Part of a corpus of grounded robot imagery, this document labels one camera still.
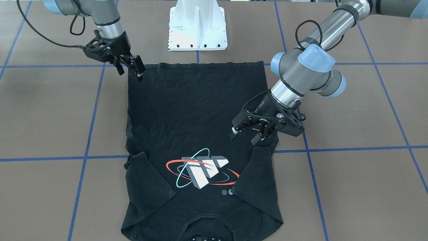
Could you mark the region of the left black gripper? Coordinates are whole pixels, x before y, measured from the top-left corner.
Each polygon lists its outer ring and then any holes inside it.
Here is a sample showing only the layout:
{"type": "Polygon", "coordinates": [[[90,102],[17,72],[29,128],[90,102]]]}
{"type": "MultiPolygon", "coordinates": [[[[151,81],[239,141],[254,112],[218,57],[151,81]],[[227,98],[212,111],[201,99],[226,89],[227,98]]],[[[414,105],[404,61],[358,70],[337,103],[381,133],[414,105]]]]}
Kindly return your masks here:
{"type": "Polygon", "coordinates": [[[257,134],[251,143],[256,144],[272,138],[274,131],[291,136],[299,136],[304,132],[304,114],[297,114],[293,108],[282,106],[271,91],[263,91],[247,101],[247,104],[263,97],[255,111],[247,110],[247,114],[237,114],[232,119],[232,131],[229,135],[234,140],[244,130],[255,130],[257,134]]]}

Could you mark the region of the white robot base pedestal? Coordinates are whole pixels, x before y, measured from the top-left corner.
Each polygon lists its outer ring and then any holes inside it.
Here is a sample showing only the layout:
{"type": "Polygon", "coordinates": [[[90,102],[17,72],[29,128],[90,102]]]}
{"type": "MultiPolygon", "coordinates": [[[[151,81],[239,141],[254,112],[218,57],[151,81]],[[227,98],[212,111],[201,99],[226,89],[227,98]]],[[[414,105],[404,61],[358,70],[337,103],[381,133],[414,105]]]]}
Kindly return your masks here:
{"type": "Polygon", "coordinates": [[[225,11],[216,0],[179,0],[169,13],[169,51],[227,49],[225,11]]]}

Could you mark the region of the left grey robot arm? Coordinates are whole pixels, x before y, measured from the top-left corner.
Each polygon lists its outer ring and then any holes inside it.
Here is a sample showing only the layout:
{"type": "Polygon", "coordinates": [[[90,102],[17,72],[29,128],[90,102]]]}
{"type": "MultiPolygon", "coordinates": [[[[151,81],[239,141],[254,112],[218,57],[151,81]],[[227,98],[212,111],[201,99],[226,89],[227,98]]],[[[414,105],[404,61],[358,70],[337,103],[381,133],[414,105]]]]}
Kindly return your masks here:
{"type": "Polygon", "coordinates": [[[232,120],[230,139],[243,130],[255,130],[253,145],[270,139],[276,132],[299,136],[304,132],[304,114],[296,110],[309,92],[337,97],[346,88],[345,76],[334,69],[336,60],[328,53],[343,39],[344,34],[369,15],[397,16],[411,19],[427,18],[426,0],[343,0],[322,23],[288,53],[277,53],[271,62],[272,72],[279,80],[261,92],[262,101],[249,111],[243,105],[232,120]]]}

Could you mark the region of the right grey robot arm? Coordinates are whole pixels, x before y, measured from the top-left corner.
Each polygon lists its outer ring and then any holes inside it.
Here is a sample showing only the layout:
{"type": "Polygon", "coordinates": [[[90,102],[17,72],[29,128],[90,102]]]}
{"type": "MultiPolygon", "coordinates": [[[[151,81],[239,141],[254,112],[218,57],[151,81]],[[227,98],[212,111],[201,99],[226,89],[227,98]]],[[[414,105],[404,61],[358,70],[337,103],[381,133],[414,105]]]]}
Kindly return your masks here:
{"type": "Polygon", "coordinates": [[[119,75],[124,74],[122,65],[125,65],[142,81],[144,64],[139,55],[130,53],[130,42],[114,0],[44,0],[43,3],[54,14],[92,17],[97,29],[95,38],[80,46],[84,54],[112,64],[119,75]]]}

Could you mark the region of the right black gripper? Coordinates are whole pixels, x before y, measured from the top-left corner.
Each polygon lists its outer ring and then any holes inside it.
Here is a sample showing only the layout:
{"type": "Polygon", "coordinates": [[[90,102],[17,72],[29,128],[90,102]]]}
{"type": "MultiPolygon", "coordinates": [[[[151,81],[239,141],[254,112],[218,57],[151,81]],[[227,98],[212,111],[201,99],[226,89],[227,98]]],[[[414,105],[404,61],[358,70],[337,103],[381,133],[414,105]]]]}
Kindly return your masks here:
{"type": "Polygon", "coordinates": [[[123,75],[124,66],[127,66],[124,56],[130,56],[129,67],[135,72],[139,82],[143,80],[142,74],[146,68],[140,56],[132,56],[130,53],[130,42],[126,32],[113,39],[101,37],[99,30],[95,30],[94,34],[95,38],[83,48],[87,57],[103,63],[109,62],[116,67],[119,75],[123,75]]]}

